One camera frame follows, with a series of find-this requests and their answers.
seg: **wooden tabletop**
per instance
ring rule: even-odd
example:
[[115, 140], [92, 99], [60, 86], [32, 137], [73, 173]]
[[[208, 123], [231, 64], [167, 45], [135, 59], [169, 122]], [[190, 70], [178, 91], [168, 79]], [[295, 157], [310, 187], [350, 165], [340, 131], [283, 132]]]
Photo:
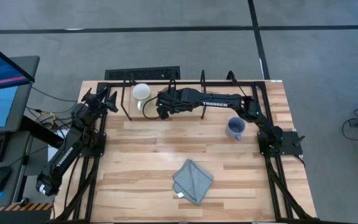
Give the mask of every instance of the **wooden tabletop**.
[[[96, 81], [83, 82], [80, 98], [90, 87], [95, 92], [97, 84]], [[151, 86], [152, 94], [164, 87]], [[178, 85], [178, 88], [184, 87], [199, 89], [199, 86]], [[284, 130], [293, 129], [283, 83], [266, 81], [266, 87], [274, 124]], [[246, 123], [244, 140], [237, 142], [227, 138], [224, 132], [227, 121], [237, 116], [227, 108], [208, 107], [204, 119], [200, 119], [201, 110], [197, 109], [193, 113], [176, 114], [167, 121], [150, 121], [139, 116], [131, 88], [126, 88], [124, 106], [135, 118], [129, 121], [121, 107], [118, 113], [108, 113], [105, 129], [108, 140], [100, 160], [91, 222], [275, 220], [265, 162], [257, 143], [259, 129], [255, 124]], [[252, 95], [250, 87], [242, 89]], [[115, 90], [119, 105], [122, 88], [112, 88], [111, 93]], [[242, 94], [238, 86], [207, 87], [207, 92]], [[172, 188], [172, 175], [187, 159], [214, 176], [201, 206], [178, 198]], [[289, 191], [307, 213], [315, 216], [303, 164], [293, 156], [282, 156], [282, 161]], [[74, 171], [69, 201], [78, 188], [80, 164], [81, 161]], [[57, 215], [62, 212], [71, 169], [64, 175], [55, 199]], [[281, 192], [277, 192], [281, 214], [285, 217], [283, 198]], [[82, 217], [86, 198], [81, 204]]]

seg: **gray mug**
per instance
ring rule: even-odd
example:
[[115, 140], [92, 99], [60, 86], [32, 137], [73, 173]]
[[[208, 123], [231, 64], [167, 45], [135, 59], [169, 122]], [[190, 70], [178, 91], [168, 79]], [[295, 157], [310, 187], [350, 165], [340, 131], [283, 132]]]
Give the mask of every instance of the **gray mug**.
[[242, 140], [242, 134], [246, 130], [246, 124], [243, 119], [235, 117], [231, 118], [226, 125], [226, 135], [237, 141]]

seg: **yellow wire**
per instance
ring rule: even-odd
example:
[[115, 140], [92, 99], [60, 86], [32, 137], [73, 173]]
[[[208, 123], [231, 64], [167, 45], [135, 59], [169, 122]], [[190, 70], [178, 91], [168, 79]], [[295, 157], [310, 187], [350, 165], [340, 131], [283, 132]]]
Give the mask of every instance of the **yellow wire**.
[[42, 113], [40, 113], [38, 116], [36, 116], [36, 117], [34, 118], [34, 121], [35, 121], [35, 120], [40, 121], [40, 118], [41, 118], [43, 115], [46, 115], [46, 114], [49, 114], [49, 115], [52, 115], [52, 116], [53, 116], [52, 123], [54, 123], [55, 120], [56, 120], [56, 115], [55, 115], [54, 113], [52, 113], [52, 112], [42, 112]]

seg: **hazard stripe tape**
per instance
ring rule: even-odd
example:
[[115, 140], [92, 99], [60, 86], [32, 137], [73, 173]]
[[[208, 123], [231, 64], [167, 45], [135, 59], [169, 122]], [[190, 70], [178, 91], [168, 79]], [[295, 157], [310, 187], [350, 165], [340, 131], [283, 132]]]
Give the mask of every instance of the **hazard stripe tape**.
[[20, 207], [18, 204], [11, 204], [10, 206], [0, 207], [0, 212], [8, 211], [47, 211], [52, 209], [51, 203], [28, 203], [27, 205]]

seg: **mug handle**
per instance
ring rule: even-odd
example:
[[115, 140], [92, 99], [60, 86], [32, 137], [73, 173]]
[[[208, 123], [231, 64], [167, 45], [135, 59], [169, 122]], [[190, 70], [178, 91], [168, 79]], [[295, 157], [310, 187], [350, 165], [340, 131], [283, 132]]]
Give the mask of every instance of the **mug handle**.
[[141, 100], [139, 100], [139, 101], [137, 102], [137, 110], [139, 110], [139, 111], [142, 111], [142, 110], [143, 110], [143, 105], [142, 105], [142, 101], [141, 101]]
[[236, 139], [237, 139], [237, 141], [242, 141], [242, 136], [241, 136], [241, 134], [237, 135], [237, 136], [236, 136]]

